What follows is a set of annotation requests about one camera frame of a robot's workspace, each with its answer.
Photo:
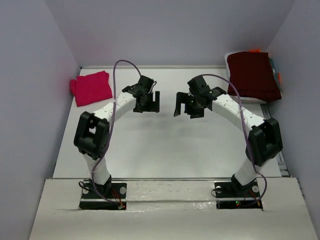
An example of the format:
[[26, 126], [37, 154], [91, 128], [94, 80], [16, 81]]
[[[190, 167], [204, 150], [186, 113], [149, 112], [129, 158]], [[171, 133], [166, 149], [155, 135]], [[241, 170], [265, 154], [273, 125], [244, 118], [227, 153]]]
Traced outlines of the pink t-shirt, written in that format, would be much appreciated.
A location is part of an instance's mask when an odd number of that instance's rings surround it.
[[75, 97], [77, 107], [111, 99], [113, 93], [109, 84], [109, 77], [109, 73], [99, 71], [71, 79], [69, 90]]

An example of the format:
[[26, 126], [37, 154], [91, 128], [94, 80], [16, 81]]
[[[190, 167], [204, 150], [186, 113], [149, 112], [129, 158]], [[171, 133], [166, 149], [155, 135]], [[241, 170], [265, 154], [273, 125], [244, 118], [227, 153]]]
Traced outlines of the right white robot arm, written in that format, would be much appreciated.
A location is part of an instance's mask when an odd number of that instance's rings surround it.
[[215, 112], [244, 134], [246, 159], [231, 177], [230, 190], [235, 196], [246, 193], [261, 169], [283, 150], [280, 124], [274, 118], [265, 119], [246, 109], [241, 100], [234, 100], [220, 87], [210, 88], [204, 75], [193, 77], [187, 84], [188, 92], [176, 94], [174, 116], [184, 113], [190, 118], [202, 118], [209, 109]]

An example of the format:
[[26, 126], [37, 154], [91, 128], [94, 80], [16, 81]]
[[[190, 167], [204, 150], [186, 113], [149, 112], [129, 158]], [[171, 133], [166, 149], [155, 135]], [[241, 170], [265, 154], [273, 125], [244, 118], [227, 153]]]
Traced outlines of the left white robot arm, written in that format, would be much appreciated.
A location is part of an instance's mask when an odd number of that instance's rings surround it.
[[73, 143], [84, 157], [90, 172], [89, 183], [81, 187], [105, 198], [112, 188], [112, 176], [107, 169], [105, 155], [109, 149], [113, 127], [128, 112], [160, 111], [160, 92], [153, 91], [155, 80], [141, 75], [138, 82], [126, 86], [104, 107], [83, 112], [77, 124]]

